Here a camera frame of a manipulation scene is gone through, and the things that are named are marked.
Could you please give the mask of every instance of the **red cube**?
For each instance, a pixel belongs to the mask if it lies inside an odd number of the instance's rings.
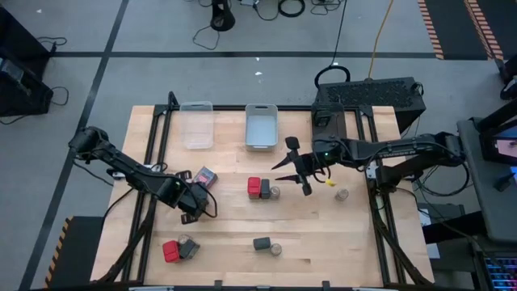
[[[248,178],[248,196],[250,199],[260,198],[260,178],[250,177]]]
[[[179,244],[176,241],[170,241],[163,244],[163,256],[167,263],[179,262]]]

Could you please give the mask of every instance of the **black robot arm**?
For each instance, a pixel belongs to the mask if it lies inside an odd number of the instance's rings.
[[[392,192],[401,179],[410,176],[417,179],[429,167],[457,167],[464,162],[460,138],[450,133],[423,134],[409,139],[383,142],[317,135],[313,137],[313,152],[302,155],[298,154],[300,145],[295,137],[288,137],[285,141],[291,152],[273,169],[293,162],[296,175],[278,179],[301,183],[305,195],[312,193],[306,177],[324,173],[326,168],[334,164],[358,170],[362,167],[362,170],[365,170],[364,168],[376,158],[413,156],[393,167],[380,166],[368,169],[375,173],[372,177],[375,177],[376,186],[380,190]]]
[[[80,129],[69,142],[69,147],[77,159],[86,163],[96,159],[105,162],[124,173],[128,183],[136,190],[156,196],[172,208],[179,207],[194,217],[194,221],[203,214],[208,204],[208,193],[202,185],[145,167],[115,148],[102,129],[93,126]]]

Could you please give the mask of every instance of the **concrete floor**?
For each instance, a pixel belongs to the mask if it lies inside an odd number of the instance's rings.
[[[64,36],[60,52],[97,52],[92,57],[55,57],[44,82],[66,86],[69,104],[51,107],[44,116],[30,116],[0,127],[0,281],[1,290],[20,286],[27,262],[40,233],[49,203],[67,155],[67,142],[77,128],[88,96],[95,99],[87,124],[105,129],[116,146],[122,146],[133,105],[165,103],[173,90],[180,103],[209,100],[213,103],[311,104],[316,95],[315,74],[327,66],[328,57],[162,57],[104,56],[113,52],[203,52],[192,44],[195,31],[208,25],[210,9],[197,1],[170,0],[3,0],[0,1],[34,36]],[[349,0],[340,52],[371,52],[388,0]],[[274,0],[260,3],[265,16],[275,12]],[[117,13],[123,16],[113,33]],[[327,16],[304,13],[296,19],[279,17],[264,22],[249,7],[234,1],[235,28],[221,33],[219,52],[330,52],[335,46],[340,12]],[[199,42],[212,45],[215,32],[206,31]],[[432,53],[416,1],[396,0],[380,38],[379,52]],[[352,80],[368,75],[367,58],[339,58]],[[498,98],[502,84],[492,61],[440,61],[434,58],[379,58],[374,78],[413,76],[425,86],[427,111],[419,133],[456,131],[456,122],[484,116],[503,105]],[[322,82],[337,82],[329,73]],[[98,90],[92,84],[96,81]],[[62,98],[58,91],[55,98]],[[33,145],[40,149],[34,152]],[[102,174],[105,167],[92,164]],[[438,170],[430,188],[456,188],[459,169]],[[74,168],[49,230],[43,255],[36,260],[32,288],[43,286],[48,264],[66,217],[101,216],[111,189]],[[463,204],[468,212],[479,209],[473,189],[458,196],[431,199],[437,203]]]

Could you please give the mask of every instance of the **wooden tabletop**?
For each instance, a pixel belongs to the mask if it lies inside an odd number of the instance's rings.
[[[373,111],[379,140],[399,138],[393,108]],[[122,150],[139,162],[144,160],[152,112],[153,107],[134,107],[129,121]],[[358,138],[354,114],[347,112],[345,118],[348,138]],[[210,191],[217,199],[219,216],[202,216],[199,222],[184,226],[180,222],[181,210],[158,202],[145,276],[147,285],[213,285],[215,280],[223,280],[223,285],[321,286],[323,280],[329,280],[335,287],[382,286],[364,173],[334,166],[332,180],[337,185],[331,188],[311,178],[311,196],[304,196],[300,185],[274,181],[295,173],[293,165],[271,171],[285,157],[285,137],[298,137],[301,154],[311,150],[310,112],[279,112],[278,119],[279,144],[273,152],[246,151],[244,111],[214,112],[213,147],[187,150],[181,143],[179,115],[173,113],[166,172],[196,173],[203,166],[215,171],[219,179]],[[366,120],[364,127],[369,137]],[[402,160],[389,158],[385,164]],[[271,186],[280,188],[280,199],[250,200],[246,192],[250,176],[270,179]],[[399,187],[410,189],[410,184],[402,182]],[[340,188],[350,193],[344,202],[334,199]],[[110,203],[127,190],[125,182],[116,182]],[[414,198],[405,192],[395,192],[390,197],[402,249],[428,280],[434,280]],[[108,216],[92,280],[100,278],[126,246],[136,198],[133,194],[122,200]],[[213,211],[212,205],[207,211]],[[168,264],[162,244],[176,240],[180,234],[189,234],[201,248],[191,260]],[[254,250],[253,239],[267,236],[282,246],[280,256]],[[385,248],[391,281],[396,282],[393,253],[386,243]],[[137,277],[140,255],[138,247],[131,279]]]

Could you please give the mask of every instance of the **yellow cable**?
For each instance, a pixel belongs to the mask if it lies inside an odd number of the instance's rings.
[[[393,0],[389,1],[388,10],[386,11],[385,18],[382,19],[382,24],[380,25],[379,32],[377,32],[377,38],[375,39],[375,44],[373,45],[373,53],[372,60],[370,61],[370,70],[368,71],[368,77],[372,77],[372,68],[373,68],[373,60],[375,59],[375,51],[377,50],[377,42],[379,42],[380,33],[382,32],[382,28],[385,26],[386,19],[388,18],[389,11],[391,10],[391,6],[393,5]]]

